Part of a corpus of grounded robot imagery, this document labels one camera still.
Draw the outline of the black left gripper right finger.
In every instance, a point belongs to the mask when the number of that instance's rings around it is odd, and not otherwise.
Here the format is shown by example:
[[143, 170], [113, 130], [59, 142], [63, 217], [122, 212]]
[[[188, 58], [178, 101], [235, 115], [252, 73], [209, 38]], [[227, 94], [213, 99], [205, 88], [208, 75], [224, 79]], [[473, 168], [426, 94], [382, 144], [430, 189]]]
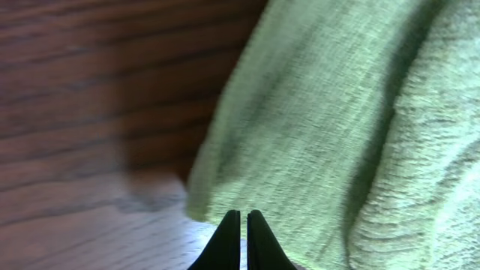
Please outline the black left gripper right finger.
[[247, 269], [296, 270], [259, 210], [247, 215]]

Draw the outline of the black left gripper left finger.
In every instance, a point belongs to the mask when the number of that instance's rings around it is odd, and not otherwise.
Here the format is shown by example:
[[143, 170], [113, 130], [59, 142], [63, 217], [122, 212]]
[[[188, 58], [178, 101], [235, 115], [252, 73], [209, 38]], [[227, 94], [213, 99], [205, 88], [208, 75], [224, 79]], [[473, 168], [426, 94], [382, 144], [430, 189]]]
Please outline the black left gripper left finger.
[[229, 210], [187, 270], [239, 270], [240, 211]]

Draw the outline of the green microfiber cloth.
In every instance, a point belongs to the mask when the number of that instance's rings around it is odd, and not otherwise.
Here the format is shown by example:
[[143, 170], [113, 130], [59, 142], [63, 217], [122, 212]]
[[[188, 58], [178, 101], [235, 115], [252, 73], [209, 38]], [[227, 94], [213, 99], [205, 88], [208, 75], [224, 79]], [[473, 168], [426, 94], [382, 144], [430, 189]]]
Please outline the green microfiber cloth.
[[188, 181], [309, 269], [479, 267], [479, 0], [271, 0]]

